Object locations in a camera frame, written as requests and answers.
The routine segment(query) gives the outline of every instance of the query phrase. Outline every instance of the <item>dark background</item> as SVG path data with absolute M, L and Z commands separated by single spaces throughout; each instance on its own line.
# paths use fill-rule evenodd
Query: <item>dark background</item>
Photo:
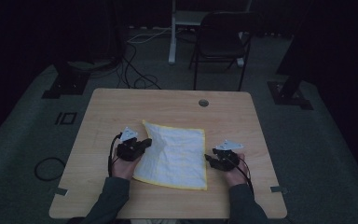
M 168 27 L 171 3 L 0 1 L 0 125 L 57 55 L 91 63 L 117 57 L 119 27 Z M 178 9 L 230 9 L 237 4 L 245 2 L 178 0 Z M 278 72 L 317 86 L 358 161 L 358 1 L 257 0 L 251 10 L 263 13 L 265 35 L 294 36 Z

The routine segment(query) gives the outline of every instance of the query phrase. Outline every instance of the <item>gray sleeve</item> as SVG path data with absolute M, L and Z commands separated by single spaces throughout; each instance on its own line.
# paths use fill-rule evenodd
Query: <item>gray sleeve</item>
M 267 224 L 269 220 L 264 210 L 255 202 L 246 184 L 229 189 L 230 224 Z
M 98 201 L 81 222 L 82 224 L 110 223 L 116 219 L 117 213 L 127 202 L 130 191 L 130 181 L 118 177 L 107 177 L 103 185 L 103 192 Z

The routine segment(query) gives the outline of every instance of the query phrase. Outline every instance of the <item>power cord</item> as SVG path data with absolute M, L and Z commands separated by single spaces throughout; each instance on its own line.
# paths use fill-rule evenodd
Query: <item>power cord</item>
M 115 145 L 115 142 L 118 138 L 120 138 L 122 135 L 122 133 L 118 134 L 115 136 L 115 138 L 112 141 L 112 144 L 110 145 L 110 152 L 109 152 L 109 158 L 107 161 L 107 172 L 109 174 L 109 177 L 112 177 L 112 167 L 113 167 L 113 163 L 115 163 L 115 161 L 117 161 L 118 157 L 112 161 L 113 159 L 113 146 Z
M 162 32 L 160 33 L 157 33 L 157 34 L 140 34 L 140 35 L 136 35 L 132 38 L 130 38 L 129 40 L 127 40 L 127 43 L 130 43 L 130 44 L 143 44 L 143 43 L 146 43 L 148 42 L 149 40 L 159 36 L 159 35 L 164 35 L 168 30 L 170 30 L 171 27 L 168 27 L 166 29 L 164 29 Z M 136 38 L 139 38 L 141 36 L 150 36 L 149 38 L 147 38 L 146 40 L 144 41 L 139 41 L 139 42 L 135 42 L 135 41 L 132 41 L 133 39 L 136 39 Z
M 292 221 L 292 219 L 290 219 L 288 216 L 286 216 L 284 219 L 286 219 L 288 222 L 290 222 L 291 224 L 295 224 L 294 221 Z
M 131 58 L 129 60 L 127 60 L 125 57 L 123 57 L 123 60 L 127 63 L 125 69 L 124 69 L 124 77 L 119 77 L 120 80 L 127 85 L 128 89 L 146 89 L 152 86 L 157 87 L 159 90 L 161 90 L 161 87 L 157 84 L 158 79 L 155 76 L 152 75 L 143 75 L 142 73 L 140 73 L 135 66 L 133 66 L 131 64 L 132 60 L 134 59 L 135 55 L 136 55 L 136 47 L 133 46 L 132 44 L 128 44 L 128 46 L 132 47 L 134 52 L 131 56 Z M 135 79 L 134 83 L 131 85 L 128 79 L 128 70 L 129 68 L 132 68 L 133 71 L 135 71 L 135 73 L 140 76 L 137 79 Z M 139 82 L 143 82 L 144 85 L 143 87 L 139 87 Z
M 252 184 L 252 181 L 251 181 L 251 170 L 249 170 L 249 166 L 248 164 L 246 164 L 245 160 L 239 158 L 243 164 L 246 166 L 246 169 L 248 170 L 248 175 L 242 170 L 240 169 L 240 167 L 238 167 L 238 165 L 236 165 L 231 159 L 229 159 L 228 157 L 225 157 L 226 160 L 228 160 L 231 164 L 233 164 L 235 166 L 235 168 L 237 168 L 237 170 L 239 170 L 241 172 L 241 174 L 243 174 L 243 176 L 245 177 L 246 179 L 246 183 L 248 184 L 249 186 L 249 189 L 251 190 L 252 194 L 255 196 L 255 191 L 254 191 L 254 188 L 253 188 L 253 184 Z
M 58 161 L 62 166 L 63 168 L 65 168 L 65 162 L 62 161 L 61 159 L 57 158 L 57 157 L 48 157 L 48 158 L 45 158 L 43 159 L 42 161 L 38 162 L 37 165 L 34 167 L 34 176 L 36 176 L 37 179 L 39 180 L 42 180 L 42 181 L 52 181 L 52 180 L 56 180 L 58 178 L 60 178 L 63 174 L 63 172 L 60 174 L 60 175 L 57 175 L 57 176 L 54 176 L 54 177 L 51 177 L 51 178 L 45 178 L 45 177 L 42 177 L 39 173 L 38 173 L 38 169 L 39 169 L 39 166 L 45 162 L 45 161 Z

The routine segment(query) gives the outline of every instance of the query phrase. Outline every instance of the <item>black cable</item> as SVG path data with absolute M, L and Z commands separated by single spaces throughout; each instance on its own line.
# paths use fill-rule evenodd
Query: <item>black cable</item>
M 154 38 L 160 38 L 160 37 L 171 37 L 171 34 L 170 33 L 166 33 L 166 31 L 168 30 L 169 28 L 167 28 L 166 30 L 160 32 L 159 34 L 140 34 L 140 35 L 136 35 L 136 36 L 133 36 L 131 37 L 129 40 L 127 40 L 127 43 L 129 44 L 144 44 Z M 144 41 L 142 42 L 134 42 L 133 40 L 136 39 L 136 38 L 145 38 Z
M 45 178 L 45 177 L 42 177 L 39 175 L 39 173 L 37 172 L 37 169 L 39 168 L 39 166 L 45 162 L 45 161 L 49 161 L 49 160 L 55 160 L 55 161 L 58 161 L 62 166 L 63 168 L 65 168 L 65 162 L 60 160 L 59 158 L 57 157 L 48 157 L 48 158 L 45 158 L 43 159 L 42 161 L 38 162 L 37 165 L 34 167 L 34 175 L 36 176 L 36 178 L 38 178 L 39 180 L 42 180 L 42 181 L 52 181 L 52 180 L 56 180 L 58 178 L 60 178 L 63 174 L 63 171 L 60 175 L 57 175 L 57 176 L 54 176 L 52 178 Z
M 245 164 L 246 166 L 246 169 L 248 170 L 248 174 L 249 174 L 249 177 L 246 173 L 243 172 L 243 170 L 240 169 L 240 167 L 238 167 L 238 165 L 236 165 L 231 159 L 229 159 L 228 157 L 225 157 L 225 159 L 227 159 L 229 162 L 231 162 L 231 164 L 233 164 L 235 166 L 235 168 L 237 168 L 237 170 L 239 170 L 243 176 L 245 177 L 246 179 L 246 183 L 248 184 L 249 186 L 249 189 L 251 190 L 252 194 L 255 196 L 255 192 L 254 192 L 254 188 L 253 188 L 253 184 L 252 184 L 252 181 L 251 181 L 251 171 L 249 170 L 249 166 L 248 164 L 246 164 L 246 162 L 239 158 L 241 161 L 243 161 L 243 164 Z
M 117 77 L 118 77 L 118 83 L 116 85 L 116 89 L 118 88 L 118 86 L 120 85 L 120 82 L 122 80 L 122 77 L 123 77 L 123 73 L 124 73 L 124 64 L 123 62 L 121 61 L 120 63 L 120 68 L 121 68 L 121 72 L 119 73 L 118 70 L 116 70 L 116 74 L 117 74 Z
M 288 216 L 286 216 L 284 219 L 286 219 L 288 222 L 290 222 L 291 224 L 295 224 L 294 221 L 292 221 L 292 219 L 290 219 Z
M 130 58 L 129 60 L 127 60 L 125 57 L 123 57 L 123 60 L 127 63 L 127 65 L 126 65 L 126 68 L 125 68 L 125 70 L 124 70 L 124 78 L 121 78 L 121 80 L 127 85 L 127 88 L 128 88 L 128 89 L 146 89 L 146 88 L 149 88 L 149 87 L 152 87 L 152 86 L 156 86 L 159 90 L 161 90 L 161 87 L 157 84 L 158 79 L 157 79 L 155 76 L 152 76 L 152 75 L 143 75 L 142 73 L 140 73 L 140 72 L 131 64 L 132 60 L 134 59 L 134 57 L 135 57 L 135 55 L 136 55 L 136 47 L 133 46 L 132 44 L 129 44 L 129 43 L 128 43 L 128 46 L 130 46 L 130 47 L 133 48 L 134 53 L 132 54 L 132 56 L 131 56 L 131 58 Z M 131 67 L 131 68 L 135 71 L 135 73 L 138 74 L 138 76 L 140 76 L 140 77 L 138 77 L 138 78 L 135 80 L 133 86 L 130 84 L 130 82 L 129 82 L 129 80 L 128 80 L 128 69 L 129 69 L 129 67 Z M 150 82 L 151 85 L 146 86 L 146 84 L 145 84 L 146 82 L 144 81 L 144 79 L 147 80 L 148 82 Z M 144 83 L 144 86 L 143 86 L 142 88 L 139 88 L 138 85 L 137 85 L 137 83 L 139 83 L 140 81 L 142 81 L 142 82 Z
M 118 159 L 118 157 L 117 157 L 117 159 L 115 159 L 115 160 L 112 162 L 112 159 L 113 159 L 113 157 L 112 157 L 112 155 L 113 155 L 113 146 L 115 145 L 116 140 L 117 140 L 118 138 L 120 138 L 120 137 L 121 137 L 121 133 L 115 136 L 115 138 L 114 138 L 113 141 L 112 141 L 112 144 L 110 145 L 109 158 L 108 158 L 108 161 L 107 161 L 107 172 L 108 172 L 108 174 L 109 174 L 109 177 L 112 176 L 112 166 L 113 166 L 113 163 L 115 163 L 115 161 Z

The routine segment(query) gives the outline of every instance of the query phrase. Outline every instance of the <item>desk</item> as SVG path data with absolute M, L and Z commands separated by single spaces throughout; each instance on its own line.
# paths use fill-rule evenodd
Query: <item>desk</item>
M 209 105 L 202 107 L 199 100 Z M 114 136 L 130 127 L 147 137 L 142 120 L 205 131 L 207 153 L 225 139 L 243 143 L 252 172 L 255 199 L 270 218 L 286 216 L 269 151 L 252 97 L 234 91 L 155 91 L 97 89 L 89 102 L 49 214 L 83 217 L 97 201 L 107 177 L 107 157 Z M 222 172 L 207 166 L 208 190 L 170 189 L 131 181 L 130 200 L 117 218 L 228 218 L 228 188 Z

